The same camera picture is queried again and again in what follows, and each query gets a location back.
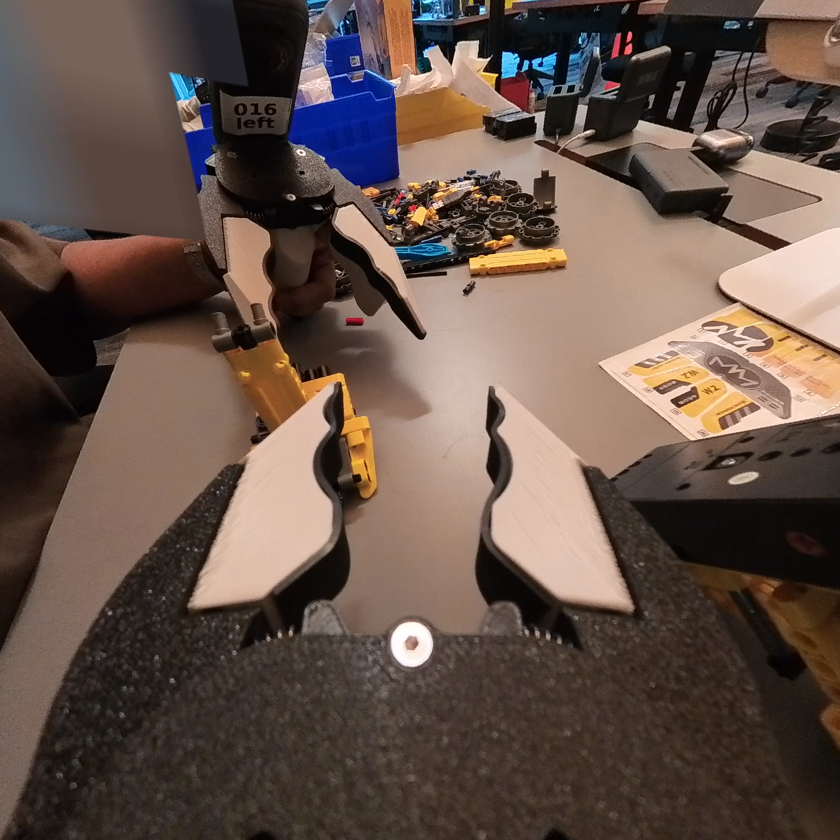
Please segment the dark desk mat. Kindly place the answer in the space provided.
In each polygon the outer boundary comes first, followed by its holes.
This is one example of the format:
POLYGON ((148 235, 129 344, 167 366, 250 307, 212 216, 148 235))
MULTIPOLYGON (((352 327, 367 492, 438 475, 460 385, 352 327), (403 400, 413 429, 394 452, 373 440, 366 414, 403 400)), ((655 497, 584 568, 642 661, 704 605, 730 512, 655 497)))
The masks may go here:
MULTIPOLYGON (((651 122, 615 140, 577 141, 560 155, 614 181, 634 186, 627 164, 638 145, 689 148, 696 135, 651 122)), ((721 177, 731 202, 722 221, 753 231, 758 241, 798 242, 839 226, 838 173, 752 150, 721 177)))

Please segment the white rounded board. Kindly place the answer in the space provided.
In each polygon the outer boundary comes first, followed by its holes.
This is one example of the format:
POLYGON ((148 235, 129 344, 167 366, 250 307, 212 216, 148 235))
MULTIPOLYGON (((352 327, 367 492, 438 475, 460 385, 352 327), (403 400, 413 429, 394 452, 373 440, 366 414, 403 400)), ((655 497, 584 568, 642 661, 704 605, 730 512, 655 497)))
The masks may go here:
POLYGON ((720 291, 752 311, 839 350, 839 229, 723 272, 720 291))

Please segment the silver metal object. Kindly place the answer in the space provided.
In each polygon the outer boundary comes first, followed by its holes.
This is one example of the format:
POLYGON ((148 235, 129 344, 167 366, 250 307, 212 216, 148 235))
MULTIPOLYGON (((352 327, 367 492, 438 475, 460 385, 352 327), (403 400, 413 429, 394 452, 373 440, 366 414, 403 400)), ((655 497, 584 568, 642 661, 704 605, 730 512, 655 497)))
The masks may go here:
POLYGON ((754 147, 750 133, 739 129, 714 129, 697 135, 690 151, 713 170, 743 159, 754 147))

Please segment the black battery block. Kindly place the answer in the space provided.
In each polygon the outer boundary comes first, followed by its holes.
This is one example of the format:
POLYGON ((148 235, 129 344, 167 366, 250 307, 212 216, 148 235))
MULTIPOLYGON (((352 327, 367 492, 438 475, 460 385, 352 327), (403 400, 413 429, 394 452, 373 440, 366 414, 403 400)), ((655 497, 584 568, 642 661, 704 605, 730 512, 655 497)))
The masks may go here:
POLYGON ((537 131, 534 114, 518 109, 489 112, 482 123, 485 131, 504 141, 532 137, 537 131))

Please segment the large black charger dock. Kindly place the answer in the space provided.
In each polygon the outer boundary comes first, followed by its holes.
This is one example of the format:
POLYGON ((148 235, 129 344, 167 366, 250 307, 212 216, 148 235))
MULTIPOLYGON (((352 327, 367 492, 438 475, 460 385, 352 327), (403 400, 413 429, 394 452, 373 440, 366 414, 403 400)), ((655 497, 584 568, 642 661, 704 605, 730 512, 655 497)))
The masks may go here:
POLYGON ((589 98, 584 131, 594 141, 608 141, 635 130, 648 99, 656 93, 668 67, 671 48, 666 45, 628 58, 619 87, 589 98))

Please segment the sticker sheet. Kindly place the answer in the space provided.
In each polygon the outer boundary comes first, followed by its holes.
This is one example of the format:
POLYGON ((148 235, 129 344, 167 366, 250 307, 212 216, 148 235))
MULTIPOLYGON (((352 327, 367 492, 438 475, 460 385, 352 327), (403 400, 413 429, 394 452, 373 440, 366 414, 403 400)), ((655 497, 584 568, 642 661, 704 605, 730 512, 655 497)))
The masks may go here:
POLYGON ((739 304, 599 365, 689 439, 839 411, 838 352, 739 304))

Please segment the small black charger dock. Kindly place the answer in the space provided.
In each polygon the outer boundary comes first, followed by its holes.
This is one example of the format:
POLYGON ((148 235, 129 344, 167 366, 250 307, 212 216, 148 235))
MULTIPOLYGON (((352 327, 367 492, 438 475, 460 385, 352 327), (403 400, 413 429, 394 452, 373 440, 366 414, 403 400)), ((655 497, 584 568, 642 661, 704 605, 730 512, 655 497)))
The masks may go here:
POLYGON ((543 136, 558 138, 571 135, 581 100, 581 86, 555 85, 545 98, 543 136))

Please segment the long yellow brick beam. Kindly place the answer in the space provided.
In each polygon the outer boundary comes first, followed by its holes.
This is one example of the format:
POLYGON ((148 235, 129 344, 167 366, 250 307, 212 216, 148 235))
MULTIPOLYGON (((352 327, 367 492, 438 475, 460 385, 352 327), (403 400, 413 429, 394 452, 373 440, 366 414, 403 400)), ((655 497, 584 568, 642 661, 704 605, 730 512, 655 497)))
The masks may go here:
POLYGON ((472 277, 489 277, 559 270, 567 264, 568 257, 561 248, 531 248, 471 257, 469 273, 472 277))

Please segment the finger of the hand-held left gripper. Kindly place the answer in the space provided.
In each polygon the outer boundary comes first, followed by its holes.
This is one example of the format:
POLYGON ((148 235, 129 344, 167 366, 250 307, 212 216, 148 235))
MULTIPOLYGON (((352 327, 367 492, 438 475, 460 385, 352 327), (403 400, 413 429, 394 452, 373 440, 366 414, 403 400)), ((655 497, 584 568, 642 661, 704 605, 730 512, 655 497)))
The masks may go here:
POLYGON ((425 339, 413 290, 386 236, 355 204, 337 206, 331 225, 333 256, 350 279, 363 314, 372 317, 388 306, 416 338, 425 339))
POLYGON ((256 323, 254 304, 261 305, 264 317, 277 327, 272 308, 274 288, 266 262, 271 251, 267 230, 246 217, 223 217, 226 273, 224 283, 242 320, 256 323))

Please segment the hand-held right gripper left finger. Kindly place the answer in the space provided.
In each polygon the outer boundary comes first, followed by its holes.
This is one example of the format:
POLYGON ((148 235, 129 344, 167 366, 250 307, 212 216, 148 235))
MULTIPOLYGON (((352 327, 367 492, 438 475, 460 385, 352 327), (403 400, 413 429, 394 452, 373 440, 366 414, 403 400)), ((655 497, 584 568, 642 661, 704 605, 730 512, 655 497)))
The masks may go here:
POLYGON ((299 630, 309 602, 341 590, 343 422, 343 387, 332 382, 245 457, 190 613, 257 607, 269 630, 299 630))

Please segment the black power bank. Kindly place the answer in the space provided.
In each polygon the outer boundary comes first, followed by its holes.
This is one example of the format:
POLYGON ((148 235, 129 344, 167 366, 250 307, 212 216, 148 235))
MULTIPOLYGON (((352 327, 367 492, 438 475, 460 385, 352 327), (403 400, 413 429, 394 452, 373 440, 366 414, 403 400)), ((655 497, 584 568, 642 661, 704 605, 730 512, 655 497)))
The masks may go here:
POLYGON ((729 185, 687 149, 640 145, 627 170, 659 215, 712 213, 728 201, 729 185))

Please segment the cardboard box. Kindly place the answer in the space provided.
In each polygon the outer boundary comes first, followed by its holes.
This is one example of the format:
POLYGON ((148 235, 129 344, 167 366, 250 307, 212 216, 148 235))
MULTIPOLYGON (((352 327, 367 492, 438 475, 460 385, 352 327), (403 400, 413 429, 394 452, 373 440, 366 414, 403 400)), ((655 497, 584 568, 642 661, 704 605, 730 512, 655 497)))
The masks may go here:
POLYGON ((385 79, 417 73, 411 1, 355 1, 364 65, 385 79))

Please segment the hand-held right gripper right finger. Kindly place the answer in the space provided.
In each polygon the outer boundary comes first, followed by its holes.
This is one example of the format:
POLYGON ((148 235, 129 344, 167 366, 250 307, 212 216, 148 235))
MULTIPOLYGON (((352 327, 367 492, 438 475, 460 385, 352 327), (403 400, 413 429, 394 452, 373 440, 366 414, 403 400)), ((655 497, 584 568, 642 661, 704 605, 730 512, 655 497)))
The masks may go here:
POLYGON ((565 607, 631 616, 636 606, 595 503, 585 462, 507 390, 489 388, 480 557, 505 573, 480 589, 527 623, 565 607))

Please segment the yellow toy brick arm assembly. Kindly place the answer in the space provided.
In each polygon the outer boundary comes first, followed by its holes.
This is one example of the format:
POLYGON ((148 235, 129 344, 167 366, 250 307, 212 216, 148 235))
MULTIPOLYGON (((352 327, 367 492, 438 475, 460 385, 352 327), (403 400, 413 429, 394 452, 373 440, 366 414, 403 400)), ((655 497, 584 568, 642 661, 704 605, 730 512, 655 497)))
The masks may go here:
POLYGON ((253 322, 228 327, 222 312, 213 315, 213 347, 222 354, 255 409, 256 433, 251 444, 260 444, 305 403, 330 384, 343 389, 343 430, 339 487, 356 490, 363 499, 377 489, 371 423, 358 415, 349 387, 341 373, 331 374, 325 366, 300 371, 290 361, 277 337, 274 323, 263 306, 251 305, 253 322))

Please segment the person's left forearm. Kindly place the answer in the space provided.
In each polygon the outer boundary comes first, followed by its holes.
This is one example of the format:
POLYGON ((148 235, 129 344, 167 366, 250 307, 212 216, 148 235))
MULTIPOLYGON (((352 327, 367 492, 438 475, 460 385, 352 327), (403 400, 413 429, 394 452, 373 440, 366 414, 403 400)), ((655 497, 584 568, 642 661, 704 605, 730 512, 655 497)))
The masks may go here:
POLYGON ((60 253, 82 310, 99 321, 131 322, 223 291, 203 282, 182 249, 195 241, 154 236, 80 241, 60 253))

